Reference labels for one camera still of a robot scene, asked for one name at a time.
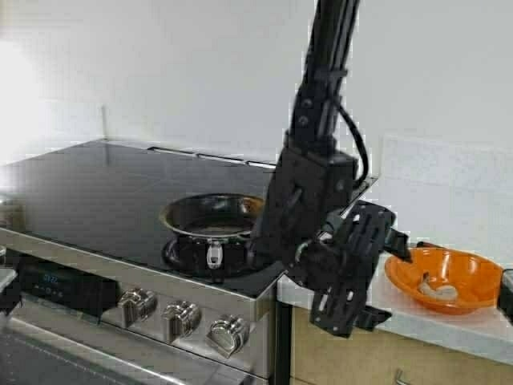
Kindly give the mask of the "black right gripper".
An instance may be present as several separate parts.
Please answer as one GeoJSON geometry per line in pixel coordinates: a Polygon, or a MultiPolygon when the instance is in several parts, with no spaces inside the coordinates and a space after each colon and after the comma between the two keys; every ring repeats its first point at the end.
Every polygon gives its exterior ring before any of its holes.
{"type": "MultiPolygon", "coordinates": [[[[276,261],[300,286],[319,289],[308,256],[318,250],[316,238],[327,216],[349,205],[357,160],[335,150],[319,154],[286,140],[267,188],[263,210],[250,236],[250,266],[263,268],[276,261]]],[[[409,237],[390,229],[384,250],[412,263],[409,237]]],[[[392,317],[388,310],[366,305],[358,315],[358,328],[374,331],[392,317]]]]}

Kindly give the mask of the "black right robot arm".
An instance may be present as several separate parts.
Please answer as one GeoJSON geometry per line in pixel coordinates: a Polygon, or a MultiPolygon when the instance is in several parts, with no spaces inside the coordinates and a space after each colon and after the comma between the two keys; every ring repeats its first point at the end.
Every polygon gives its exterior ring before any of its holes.
{"type": "Polygon", "coordinates": [[[281,261],[292,281],[314,293],[311,323],[343,338],[390,318],[367,302],[382,253],[411,259],[395,213],[353,196],[370,170],[341,103],[357,9],[356,1],[317,4],[291,124],[251,235],[253,262],[281,261]]]}

